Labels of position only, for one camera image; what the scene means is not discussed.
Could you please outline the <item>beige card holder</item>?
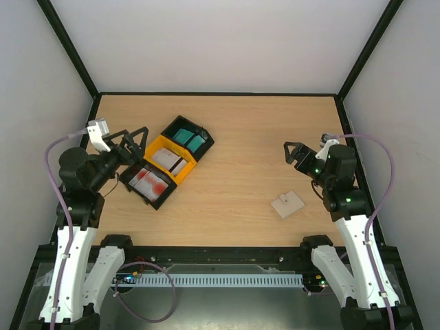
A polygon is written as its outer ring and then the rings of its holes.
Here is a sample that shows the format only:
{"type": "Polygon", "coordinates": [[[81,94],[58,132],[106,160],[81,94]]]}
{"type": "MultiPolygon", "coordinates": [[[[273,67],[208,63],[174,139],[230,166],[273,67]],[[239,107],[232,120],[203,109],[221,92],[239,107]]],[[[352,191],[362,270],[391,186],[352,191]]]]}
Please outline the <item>beige card holder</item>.
{"type": "Polygon", "coordinates": [[[294,191],[291,190],[277,196],[277,198],[271,202],[271,206],[275,209],[281,219],[286,219],[304,208],[305,203],[294,191]]]}

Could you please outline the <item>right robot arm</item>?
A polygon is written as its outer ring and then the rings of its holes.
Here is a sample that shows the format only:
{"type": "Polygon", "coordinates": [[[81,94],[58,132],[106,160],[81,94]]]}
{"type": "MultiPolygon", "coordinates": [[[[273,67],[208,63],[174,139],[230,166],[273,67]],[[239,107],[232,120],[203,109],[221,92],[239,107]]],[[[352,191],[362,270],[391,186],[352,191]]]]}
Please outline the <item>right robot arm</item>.
{"type": "Polygon", "coordinates": [[[329,237],[306,236],[300,262],[317,268],[338,299],[344,329],[406,329],[411,307],[399,299],[386,273],[371,229],[365,193],[355,186],[357,159],[350,146],[327,140],[316,152],[300,142],[285,142],[285,161],[322,189],[322,202],[345,244],[346,267],[329,237]]]}

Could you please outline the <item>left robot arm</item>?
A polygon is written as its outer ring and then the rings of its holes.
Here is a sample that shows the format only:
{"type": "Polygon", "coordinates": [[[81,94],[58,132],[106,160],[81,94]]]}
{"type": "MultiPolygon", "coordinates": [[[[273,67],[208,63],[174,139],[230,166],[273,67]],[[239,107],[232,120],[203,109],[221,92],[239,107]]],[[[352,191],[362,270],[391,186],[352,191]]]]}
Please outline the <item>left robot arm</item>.
{"type": "Polygon", "coordinates": [[[140,161],[149,130],[111,134],[106,124],[92,120],[75,133],[88,135],[97,154],[72,147],[58,159],[61,184],[53,183],[56,209],[57,252],[45,303],[27,329],[98,329],[100,310],[111,280],[132,247],[131,237],[113,234],[100,248],[92,269],[87,270],[105,198],[101,188],[116,176],[122,165],[140,161]]]}

